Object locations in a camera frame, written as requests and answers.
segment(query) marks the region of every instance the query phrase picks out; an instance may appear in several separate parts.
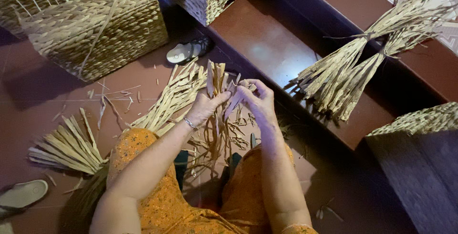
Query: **silver bracelet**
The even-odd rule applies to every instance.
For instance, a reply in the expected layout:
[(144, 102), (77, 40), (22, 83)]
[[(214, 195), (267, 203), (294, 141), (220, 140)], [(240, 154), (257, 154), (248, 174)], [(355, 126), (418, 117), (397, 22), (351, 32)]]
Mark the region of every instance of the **silver bracelet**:
[(192, 122), (191, 122), (186, 116), (185, 116), (184, 119), (185, 119), (186, 123), (187, 123), (189, 126), (191, 126), (192, 128), (194, 128), (194, 129), (196, 129), (196, 130), (199, 129), (196, 125), (192, 124)]

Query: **sandal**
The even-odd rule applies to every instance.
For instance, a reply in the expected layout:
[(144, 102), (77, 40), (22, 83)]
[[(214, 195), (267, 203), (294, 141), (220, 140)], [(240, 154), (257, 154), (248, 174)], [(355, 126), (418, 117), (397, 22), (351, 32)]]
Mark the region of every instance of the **sandal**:
[(48, 192), (48, 183), (42, 179), (13, 184), (0, 190), (0, 219), (21, 213)]
[(173, 64), (185, 64), (197, 56), (207, 54), (214, 46), (209, 37), (201, 37), (189, 43), (177, 44), (174, 49), (167, 53), (167, 60)]

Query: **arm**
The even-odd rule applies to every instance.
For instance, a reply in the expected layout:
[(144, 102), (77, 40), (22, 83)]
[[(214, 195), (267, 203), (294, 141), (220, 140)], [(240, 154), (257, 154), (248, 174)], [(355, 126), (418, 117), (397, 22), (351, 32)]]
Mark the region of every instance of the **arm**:
[[(199, 92), (187, 118), (200, 126), (229, 97), (230, 92), (224, 92), (210, 100), (205, 92)], [(137, 202), (157, 186), (193, 132), (194, 129), (181, 120), (135, 157), (100, 198), (90, 233), (140, 234)]]
[(264, 206), (274, 233), (292, 224), (312, 226), (294, 166), (285, 150), (283, 135), (273, 108), (273, 91), (260, 80), (244, 80), (256, 85), (255, 92), (243, 86), (237, 93), (256, 117), (261, 135), (261, 182)]

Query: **hand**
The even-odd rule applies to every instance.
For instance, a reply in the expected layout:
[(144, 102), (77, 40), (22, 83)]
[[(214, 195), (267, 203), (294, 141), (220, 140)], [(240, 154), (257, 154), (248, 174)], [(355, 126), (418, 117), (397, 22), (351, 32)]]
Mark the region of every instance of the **hand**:
[(202, 126), (213, 115), (216, 108), (226, 102), (231, 95), (231, 92), (226, 91), (210, 99), (207, 95), (207, 90), (202, 89), (198, 92), (196, 100), (186, 117), (197, 127)]
[[(245, 86), (253, 84), (256, 90), (251, 92)], [(258, 79), (245, 79), (239, 82), (235, 95), (230, 99), (239, 99), (256, 117), (259, 126), (278, 126), (273, 107), (273, 91)]]

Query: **straw scrap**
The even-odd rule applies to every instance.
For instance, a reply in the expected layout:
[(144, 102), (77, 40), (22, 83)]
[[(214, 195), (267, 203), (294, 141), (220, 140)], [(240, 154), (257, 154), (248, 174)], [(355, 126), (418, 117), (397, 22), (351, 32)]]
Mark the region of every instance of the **straw scrap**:
[[(447, 16), (456, 7), (446, 5), (448, 1), (431, 7), (429, 1), (404, 0), (397, 3), (363, 34), (352, 36), (356, 39), (306, 68), (291, 82), (296, 83), (297, 88), (305, 94), (304, 99), (315, 99), (318, 111), (329, 111), (333, 118), (346, 121), (364, 86), (385, 57), (411, 49), (415, 44), (434, 36), (432, 28), (447, 21)], [(392, 47), (388, 48), (391, 51), (384, 49), (386, 52), (356, 65), (365, 44), (382, 36), (397, 37), (390, 37), (391, 43), (387, 43)]]
[(73, 115), (69, 119), (62, 116), (66, 127), (59, 125), (57, 130), (45, 135), (43, 140), (35, 142), (40, 149), (29, 148), (29, 160), (43, 166), (95, 174), (108, 159), (104, 160), (100, 156), (83, 108), (80, 108), (80, 112), (89, 138)]

